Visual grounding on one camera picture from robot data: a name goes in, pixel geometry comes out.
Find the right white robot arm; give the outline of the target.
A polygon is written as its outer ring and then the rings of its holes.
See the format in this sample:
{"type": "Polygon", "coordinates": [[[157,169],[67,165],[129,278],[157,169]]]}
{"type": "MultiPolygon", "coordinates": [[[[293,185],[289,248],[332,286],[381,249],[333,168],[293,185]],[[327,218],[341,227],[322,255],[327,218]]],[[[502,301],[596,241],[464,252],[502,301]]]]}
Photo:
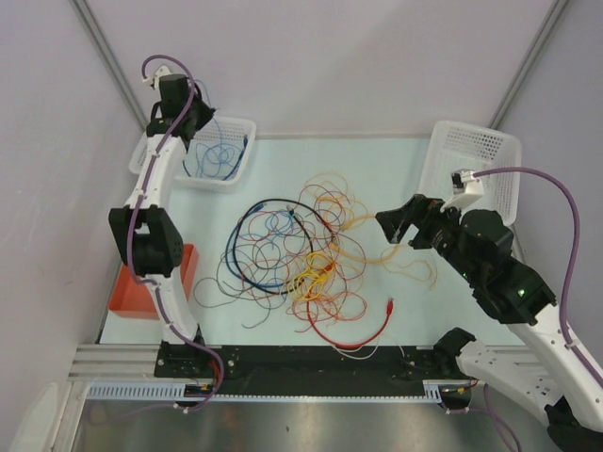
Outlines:
{"type": "Polygon", "coordinates": [[[391,244],[416,227],[410,247],[435,250],[468,283],[480,308],[519,337],[546,373],[538,376],[499,358],[459,328],[438,342],[436,370],[446,378],[463,373],[493,387],[539,420],[562,451],[601,450],[602,387],[562,343],[561,304],[533,268],[512,256],[513,233],[499,213],[463,213],[415,194],[376,219],[391,244]]]}

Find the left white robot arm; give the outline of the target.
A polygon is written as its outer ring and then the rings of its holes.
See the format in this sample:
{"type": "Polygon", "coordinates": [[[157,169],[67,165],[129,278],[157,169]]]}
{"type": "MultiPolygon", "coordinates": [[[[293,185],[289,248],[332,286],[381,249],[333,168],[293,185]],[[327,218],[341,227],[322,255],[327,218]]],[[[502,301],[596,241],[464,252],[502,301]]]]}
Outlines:
{"type": "Polygon", "coordinates": [[[214,110],[184,74],[157,76],[154,87],[160,99],[146,128],[146,154],[138,180],[124,206],[109,211],[108,222],[122,262],[153,300],[163,323],[162,342],[182,346],[174,362],[195,377],[207,368],[207,347],[181,281],[184,240],[168,204],[187,146],[213,119],[214,110]]]}

